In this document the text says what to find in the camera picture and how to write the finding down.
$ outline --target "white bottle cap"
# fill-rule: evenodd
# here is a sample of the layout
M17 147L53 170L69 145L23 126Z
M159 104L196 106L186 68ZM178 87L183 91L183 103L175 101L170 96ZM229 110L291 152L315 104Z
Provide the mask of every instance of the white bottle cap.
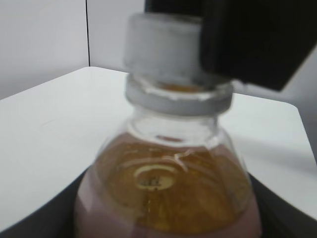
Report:
M174 85L216 84L199 64L200 18L140 13L130 17L124 63L129 72Z

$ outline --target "clear plastic bottle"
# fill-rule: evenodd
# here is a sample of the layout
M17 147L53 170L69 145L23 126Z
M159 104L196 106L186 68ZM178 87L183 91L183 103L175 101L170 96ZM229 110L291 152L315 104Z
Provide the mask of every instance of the clear plastic bottle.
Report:
M204 89L136 75L127 80L134 114L79 188L77 238L259 238L244 164L218 126L231 85Z

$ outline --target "black holder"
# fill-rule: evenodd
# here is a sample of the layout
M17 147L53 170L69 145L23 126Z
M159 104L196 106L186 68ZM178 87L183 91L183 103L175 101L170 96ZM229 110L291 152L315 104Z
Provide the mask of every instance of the black holder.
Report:
M41 209L0 233L0 238L74 238L73 206L83 174ZM261 213L262 238L317 237L316 220L250 177Z

